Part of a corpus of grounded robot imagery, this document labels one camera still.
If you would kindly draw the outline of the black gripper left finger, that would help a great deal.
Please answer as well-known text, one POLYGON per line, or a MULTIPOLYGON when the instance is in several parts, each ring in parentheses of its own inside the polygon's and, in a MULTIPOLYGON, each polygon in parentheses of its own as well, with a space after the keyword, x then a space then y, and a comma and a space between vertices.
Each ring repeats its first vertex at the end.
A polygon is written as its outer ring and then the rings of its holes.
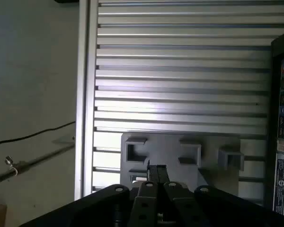
POLYGON ((113 184, 96 193, 35 218, 25 227, 154 227, 157 224, 158 185, 147 180, 139 188, 113 184))

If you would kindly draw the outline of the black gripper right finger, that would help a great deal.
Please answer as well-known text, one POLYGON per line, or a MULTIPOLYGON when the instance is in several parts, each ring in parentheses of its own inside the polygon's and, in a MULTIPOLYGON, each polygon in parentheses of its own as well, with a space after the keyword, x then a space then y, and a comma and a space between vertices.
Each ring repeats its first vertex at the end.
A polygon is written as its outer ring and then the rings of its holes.
POLYGON ((208 185, 194 192, 171 182, 165 165, 157 167, 180 227, 284 227, 284 216, 208 185))

